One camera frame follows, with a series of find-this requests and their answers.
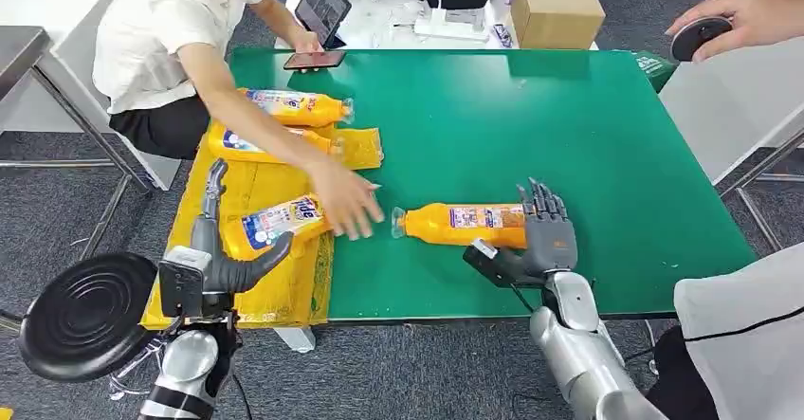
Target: bottle label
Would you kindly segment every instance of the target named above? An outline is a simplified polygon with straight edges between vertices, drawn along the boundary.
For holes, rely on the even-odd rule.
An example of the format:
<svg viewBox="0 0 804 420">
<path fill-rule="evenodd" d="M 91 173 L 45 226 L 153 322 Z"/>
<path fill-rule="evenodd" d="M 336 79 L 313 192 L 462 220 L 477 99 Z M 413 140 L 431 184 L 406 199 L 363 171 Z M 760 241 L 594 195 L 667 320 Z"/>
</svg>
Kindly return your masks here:
<svg viewBox="0 0 804 420">
<path fill-rule="evenodd" d="M 296 136 L 304 137 L 304 130 L 297 129 L 297 128 L 285 128 L 287 132 L 291 134 L 295 134 Z M 224 137 L 222 140 L 224 147 L 231 148 L 233 150 L 243 150 L 244 152 L 254 152 L 254 153 L 262 153 L 263 151 L 257 148 L 256 145 L 245 140 L 244 138 L 240 138 L 240 136 L 232 133 L 230 130 L 226 130 L 224 132 Z"/>
<path fill-rule="evenodd" d="M 247 90 L 246 97 L 269 114 L 282 108 L 300 110 L 307 107 L 307 110 L 312 110 L 316 106 L 314 93 L 299 91 Z"/>
<path fill-rule="evenodd" d="M 523 228 L 522 205 L 495 207 L 450 207 L 453 228 Z"/>
<path fill-rule="evenodd" d="M 243 218 L 243 229 L 253 249 L 273 246 L 284 232 L 298 233 L 304 226 L 323 219 L 318 203 L 308 196 L 257 211 Z"/>
<path fill-rule="evenodd" d="M 262 150 L 257 148 L 256 145 L 253 143 L 240 138 L 238 135 L 232 133 L 230 130 L 226 130 L 224 133 L 223 139 L 224 147 L 231 148 L 233 150 L 243 150 L 244 152 L 255 152 L 260 153 Z"/>
</svg>

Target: gray carpet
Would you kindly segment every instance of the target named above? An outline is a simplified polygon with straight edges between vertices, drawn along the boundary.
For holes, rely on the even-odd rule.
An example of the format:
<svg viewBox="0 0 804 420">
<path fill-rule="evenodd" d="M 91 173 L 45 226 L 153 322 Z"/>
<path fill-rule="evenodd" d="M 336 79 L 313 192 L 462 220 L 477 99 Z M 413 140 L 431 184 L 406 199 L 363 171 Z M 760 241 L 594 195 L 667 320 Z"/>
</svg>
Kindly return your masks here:
<svg viewBox="0 0 804 420">
<path fill-rule="evenodd" d="M 672 18 L 698 0 L 601 0 L 608 13 L 601 48 L 667 50 L 661 34 Z M 234 46 L 272 46 L 273 36 L 249 11 L 235 32 Z M 99 155 L 83 135 L 0 136 L 0 158 Z M 756 163 L 756 154 L 742 167 Z M 123 197 L 100 251 L 128 249 L 151 259 L 165 246 L 190 165 L 185 163 L 169 192 Z M 804 171 L 796 153 L 783 170 Z M 22 314 L 56 274 L 74 263 L 81 244 L 101 215 L 119 174 L 93 171 L 0 171 L 0 306 Z M 751 190 L 782 241 L 804 240 L 804 190 L 760 185 Z M 732 211 L 757 253 L 770 249 L 740 203 Z M 670 321 L 655 321 L 662 330 Z M 623 354 L 643 350 L 641 322 L 610 322 Z M 318 349 L 297 355 L 268 330 L 245 331 L 246 347 L 236 368 L 255 418 L 327 419 L 570 419 L 544 360 L 530 342 L 524 320 L 455 321 L 432 325 L 317 327 Z M 141 398 L 110 401 L 106 381 L 62 385 L 29 373 L 17 355 L 14 336 L 0 330 L 0 406 L 16 409 L 15 420 L 134 418 Z M 631 372 L 642 388 L 652 382 L 646 359 Z M 140 383 L 153 373 L 137 375 Z M 519 399 L 526 393 L 537 400 Z M 232 386 L 219 397 L 216 418 L 242 419 L 244 407 Z"/>
</svg>

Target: green table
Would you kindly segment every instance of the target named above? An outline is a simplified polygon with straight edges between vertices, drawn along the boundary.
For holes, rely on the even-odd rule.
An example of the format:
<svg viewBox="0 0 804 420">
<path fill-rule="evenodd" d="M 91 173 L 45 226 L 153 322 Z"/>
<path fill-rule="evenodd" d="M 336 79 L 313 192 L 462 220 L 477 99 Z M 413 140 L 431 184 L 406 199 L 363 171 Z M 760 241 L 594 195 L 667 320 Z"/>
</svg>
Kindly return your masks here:
<svg viewBox="0 0 804 420">
<path fill-rule="evenodd" d="M 673 285 L 755 260 L 629 52 L 350 50 L 315 74 L 282 70 L 287 53 L 238 49 L 239 86 L 327 93 L 356 102 L 355 127 L 378 127 L 385 160 L 364 172 L 393 207 L 518 200 L 528 175 L 575 222 L 576 271 L 594 280 L 604 317 L 661 316 Z M 331 320 L 526 314 L 463 262 L 462 247 L 338 239 Z M 526 292 L 538 303 L 536 291 Z"/>
</svg>

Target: stool seat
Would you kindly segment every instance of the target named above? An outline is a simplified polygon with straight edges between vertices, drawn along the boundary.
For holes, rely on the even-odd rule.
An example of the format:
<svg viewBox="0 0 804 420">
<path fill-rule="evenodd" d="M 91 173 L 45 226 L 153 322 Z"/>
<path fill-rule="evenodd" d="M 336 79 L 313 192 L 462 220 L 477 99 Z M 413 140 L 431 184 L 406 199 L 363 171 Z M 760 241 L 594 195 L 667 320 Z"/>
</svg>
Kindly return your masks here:
<svg viewBox="0 0 804 420">
<path fill-rule="evenodd" d="M 119 369 L 155 335 L 139 325 L 155 278 L 151 261 L 128 252 L 71 266 L 28 309 L 17 341 L 23 360 L 60 382 Z"/>
</svg>

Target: human hand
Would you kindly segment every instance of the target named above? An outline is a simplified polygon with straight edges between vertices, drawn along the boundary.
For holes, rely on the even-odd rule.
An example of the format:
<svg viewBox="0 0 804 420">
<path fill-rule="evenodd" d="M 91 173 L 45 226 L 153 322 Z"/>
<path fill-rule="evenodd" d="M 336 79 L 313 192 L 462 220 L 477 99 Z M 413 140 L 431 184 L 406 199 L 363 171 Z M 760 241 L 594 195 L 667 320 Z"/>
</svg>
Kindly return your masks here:
<svg viewBox="0 0 804 420">
<path fill-rule="evenodd" d="M 350 240 L 357 240 L 360 234 L 371 237 L 366 212 L 376 223 L 385 219 L 374 196 L 378 186 L 329 157 L 315 161 L 306 170 L 336 236 L 345 232 Z"/>
<path fill-rule="evenodd" d="M 734 29 L 705 43 L 693 55 L 701 62 L 713 55 L 745 46 L 765 46 L 804 35 L 804 0 L 705 0 L 673 22 L 665 34 L 702 17 L 721 15 Z"/>
<path fill-rule="evenodd" d="M 324 48 L 319 42 L 319 35 L 304 29 L 299 29 L 290 39 L 290 44 L 296 49 L 296 53 L 323 52 Z"/>
</svg>

